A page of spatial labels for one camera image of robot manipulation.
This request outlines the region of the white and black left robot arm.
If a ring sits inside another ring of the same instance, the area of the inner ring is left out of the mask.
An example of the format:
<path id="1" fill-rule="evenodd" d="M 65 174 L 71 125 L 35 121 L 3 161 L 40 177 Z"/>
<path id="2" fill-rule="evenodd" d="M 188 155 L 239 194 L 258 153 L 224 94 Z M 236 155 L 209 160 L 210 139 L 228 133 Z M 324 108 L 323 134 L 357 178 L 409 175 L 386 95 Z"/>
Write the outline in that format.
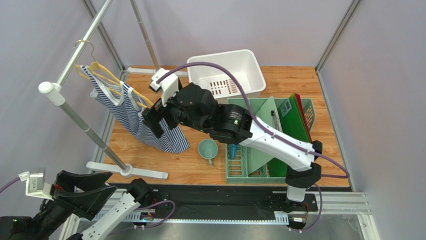
<path id="1" fill-rule="evenodd" d="M 62 170 L 55 183 L 48 184 L 43 173 L 19 174 L 19 180 L 25 182 L 26 196 L 41 198 L 43 202 L 34 217 L 2 216 L 0 238 L 47 240 L 71 215 L 93 220 L 117 190 L 116 186 L 106 183 L 111 175 L 111 172 L 76 174 Z M 97 226 L 88 233 L 76 233 L 71 239 L 104 237 L 107 230 L 112 230 L 130 212 L 148 206 L 152 198 L 153 189 L 148 183 L 142 178 L 133 180 L 121 200 L 97 222 Z"/>

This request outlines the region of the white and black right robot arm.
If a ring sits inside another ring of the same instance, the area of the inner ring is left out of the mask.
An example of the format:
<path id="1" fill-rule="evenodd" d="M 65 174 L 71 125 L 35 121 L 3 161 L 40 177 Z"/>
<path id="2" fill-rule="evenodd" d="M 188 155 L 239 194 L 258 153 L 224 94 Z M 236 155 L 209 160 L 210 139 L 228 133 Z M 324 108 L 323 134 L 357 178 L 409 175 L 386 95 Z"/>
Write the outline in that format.
<path id="1" fill-rule="evenodd" d="M 322 143 L 295 139 L 265 123 L 253 111 L 236 104 L 219 104 L 212 93 L 190 83 L 183 87 L 179 81 L 171 84 L 150 83 L 153 92 L 161 97 L 151 108 L 142 112 L 144 124 L 156 137 L 164 131 L 165 120 L 170 130 L 178 125 L 208 134 L 213 140 L 262 151 L 287 165 L 285 183 L 287 199 L 302 202 L 306 190 L 321 177 L 315 163 L 322 153 Z"/>

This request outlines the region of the teal plastic cup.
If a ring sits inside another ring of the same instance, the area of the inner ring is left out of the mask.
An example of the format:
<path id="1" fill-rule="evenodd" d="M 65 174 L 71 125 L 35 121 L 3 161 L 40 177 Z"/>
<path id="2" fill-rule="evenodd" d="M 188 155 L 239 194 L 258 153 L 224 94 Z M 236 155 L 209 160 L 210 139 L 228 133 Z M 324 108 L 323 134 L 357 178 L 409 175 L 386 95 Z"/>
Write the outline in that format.
<path id="1" fill-rule="evenodd" d="M 198 153 L 200 156 L 206 160 L 210 166 L 213 165 L 213 159 L 218 154 L 218 145 L 212 139 L 204 139 L 198 144 Z"/>

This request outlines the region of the blue white small box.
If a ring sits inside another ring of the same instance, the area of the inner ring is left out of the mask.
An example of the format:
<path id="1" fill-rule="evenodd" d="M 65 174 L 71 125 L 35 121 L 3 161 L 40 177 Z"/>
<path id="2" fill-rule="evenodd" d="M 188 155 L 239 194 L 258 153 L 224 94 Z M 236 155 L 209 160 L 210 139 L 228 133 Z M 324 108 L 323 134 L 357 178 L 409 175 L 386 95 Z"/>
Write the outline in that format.
<path id="1" fill-rule="evenodd" d="M 237 144 L 230 144 L 229 145 L 229 158 L 231 160 L 235 160 L 237 157 L 238 152 L 238 145 Z"/>

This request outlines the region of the silver clothes rack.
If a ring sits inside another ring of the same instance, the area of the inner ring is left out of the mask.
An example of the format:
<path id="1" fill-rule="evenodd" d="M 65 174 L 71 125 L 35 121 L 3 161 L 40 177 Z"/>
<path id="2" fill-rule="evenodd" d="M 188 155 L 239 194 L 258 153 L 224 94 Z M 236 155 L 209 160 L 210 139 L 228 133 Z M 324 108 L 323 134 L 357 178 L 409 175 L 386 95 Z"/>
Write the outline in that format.
<path id="1" fill-rule="evenodd" d="M 45 36 L 47 53 L 44 63 L 49 69 L 46 81 L 57 80 L 72 55 L 72 46 L 80 40 L 88 28 L 90 16 L 87 0 L 52 0 L 40 4 L 40 11 L 34 19 L 39 23 Z M 100 30 L 92 37 L 96 58 L 119 72 L 115 65 L 119 62 L 130 65 L 148 64 L 148 50 L 143 46 L 143 34 L 137 26 L 136 14 L 130 1 L 115 0 L 108 9 L 102 23 L 106 32 Z M 166 171 L 170 184 L 189 181 L 189 171 L 193 169 L 194 150 L 183 154 L 159 153 L 150 147 L 137 143 L 112 118 L 106 107 L 92 97 L 90 84 L 72 73 L 62 89 L 66 101 L 99 134 L 106 134 L 106 140 L 113 150 L 127 163 L 140 168 Z M 73 173 L 87 173 L 87 162 L 109 163 L 101 150 L 59 107 L 46 97 L 40 100 L 39 113 L 48 121 L 46 139 L 40 149 L 40 165 L 46 167 L 48 176 L 53 179 L 61 170 Z"/>

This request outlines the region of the green plastic dish rack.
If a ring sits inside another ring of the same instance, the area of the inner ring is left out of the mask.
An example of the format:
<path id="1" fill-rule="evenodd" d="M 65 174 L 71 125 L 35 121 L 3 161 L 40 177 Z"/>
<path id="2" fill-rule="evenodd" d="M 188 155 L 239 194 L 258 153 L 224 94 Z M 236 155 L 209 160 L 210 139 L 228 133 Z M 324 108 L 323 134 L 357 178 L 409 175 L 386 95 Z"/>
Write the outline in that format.
<path id="1" fill-rule="evenodd" d="M 310 98 L 301 98 L 303 112 L 309 132 L 316 118 L 313 102 Z M 270 177 L 268 166 L 248 174 L 247 147 L 238 145 L 236 159 L 229 158 L 229 144 L 226 146 L 226 182 L 228 184 L 283 184 L 285 177 Z"/>

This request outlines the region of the white plastic tub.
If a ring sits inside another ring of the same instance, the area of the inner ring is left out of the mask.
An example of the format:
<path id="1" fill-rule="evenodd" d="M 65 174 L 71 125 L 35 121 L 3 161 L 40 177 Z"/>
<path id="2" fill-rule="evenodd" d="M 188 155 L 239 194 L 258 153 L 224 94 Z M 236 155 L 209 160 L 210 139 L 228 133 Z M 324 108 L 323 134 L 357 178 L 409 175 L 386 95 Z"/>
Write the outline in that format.
<path id="1" fill-rule="evenodd" d="M 208 62 L 222 66 L 237 79 L 248 98 L 258 98 L 267 87 L 257 58 L 249 49 L 192 56 L 187 62 Z M 226 104 L 229 98 L 242 97 L 238 87 L 222 70 L 192 66 L 187 68 L 187 72 L 191 83 L 209 90 L 220 104 Z"/>

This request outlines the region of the light green cutting board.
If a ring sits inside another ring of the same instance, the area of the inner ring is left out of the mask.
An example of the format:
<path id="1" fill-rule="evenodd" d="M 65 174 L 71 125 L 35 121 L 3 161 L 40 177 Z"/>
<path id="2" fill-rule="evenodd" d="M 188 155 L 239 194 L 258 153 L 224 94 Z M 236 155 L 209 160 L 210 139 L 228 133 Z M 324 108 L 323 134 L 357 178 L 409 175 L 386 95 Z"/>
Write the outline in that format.
<path id="1" fill-rule="evenodd" d="M 274 97 L 249 99 L 250 106 L 256 119 L 268 130 L 280 131 L 280 121 L 277 119 L 278 111 Z M 247 173 L 252 173 L 266 167 L 267 163 L 275 158 L 271 155 L 273 136 L 257 123 L 253 123 L 250 131 L 253 133 L 253 141 L 246 147 Z"/>

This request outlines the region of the red cutting board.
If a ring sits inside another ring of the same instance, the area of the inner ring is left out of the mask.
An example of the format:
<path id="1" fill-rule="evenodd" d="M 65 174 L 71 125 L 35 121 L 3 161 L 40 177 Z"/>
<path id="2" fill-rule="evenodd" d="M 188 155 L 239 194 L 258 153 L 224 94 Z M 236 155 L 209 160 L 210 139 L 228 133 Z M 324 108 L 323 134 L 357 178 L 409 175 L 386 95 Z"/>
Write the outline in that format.
<path id="1" fill-rule="evenodd" d="M 306 121 L 306 117 L 305 117 L 305 114 L 304 114 L 304 112 L 303 112 L 303 106 L 302 106 L 301 97 L 300 97 L 300 95 L 299 95 L 299 94 L 297 94 L 297 93 L 295 93 L 294 95 L 295 95 L 296 102 L 297 102 L 298 107 L 299 107 L 299 111 L 300 111 L 300 114 L 301 114 L 301 118 L 302 118 L 302 120 L 303 120 L 304 127 L 305 127 L 305 129 L 306 129 L 306 133 L 307 133 L 307 136 L 308 136 L 309 142 L 312 142 L 312 137 L 311 137 L 311 134 L 310 134 L 310 131 L 309 131 L 309 128 L 308 128 L 308 123 L 307 123 L 307 121 Z"/>

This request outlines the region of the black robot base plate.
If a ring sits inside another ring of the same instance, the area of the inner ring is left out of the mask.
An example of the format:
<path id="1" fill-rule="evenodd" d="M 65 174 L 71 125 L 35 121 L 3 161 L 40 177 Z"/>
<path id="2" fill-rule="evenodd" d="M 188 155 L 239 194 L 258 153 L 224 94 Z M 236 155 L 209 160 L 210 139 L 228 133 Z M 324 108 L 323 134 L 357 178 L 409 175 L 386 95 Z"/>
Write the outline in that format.
<path id="1" fill-rule="evenodd" d="M 153 184 L 153 197 L 175 203 L 162 203 L 155 216 L 171 214 L 173 220 L 273 220 L 275 212 L 311 212 L 319 210 L 314 194 L 302 203 L 290 202 L 286 187 L 237 185 L 172 185 Z"/>

